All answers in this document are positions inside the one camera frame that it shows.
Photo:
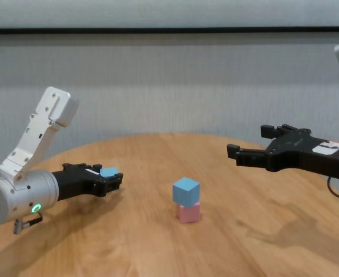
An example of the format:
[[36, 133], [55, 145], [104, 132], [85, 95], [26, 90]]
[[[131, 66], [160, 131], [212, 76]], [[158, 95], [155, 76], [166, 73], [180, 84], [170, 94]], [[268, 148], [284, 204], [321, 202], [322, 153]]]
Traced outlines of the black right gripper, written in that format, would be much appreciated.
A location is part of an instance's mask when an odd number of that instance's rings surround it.
[[266, 168], [271, 172], [293, 168], [339, 179], [338, 142], [313, 137], [310, 129], [288, 124], [262, 125], [261, 137], [272, 140], [265, 150], [228, 144], [228, 158], [242, 167]]

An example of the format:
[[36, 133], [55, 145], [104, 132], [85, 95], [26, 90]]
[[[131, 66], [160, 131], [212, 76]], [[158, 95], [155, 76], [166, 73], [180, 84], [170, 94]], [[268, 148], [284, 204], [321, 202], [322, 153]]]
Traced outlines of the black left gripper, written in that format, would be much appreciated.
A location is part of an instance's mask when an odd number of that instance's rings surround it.
[[101, 164], [64, 163], [63, 169], [52, 172], [58, 184], [58, 201], [83, 194], [105, 197], [118, 190], [123, 181], [123, 174], [103, 177], [100, 175]]

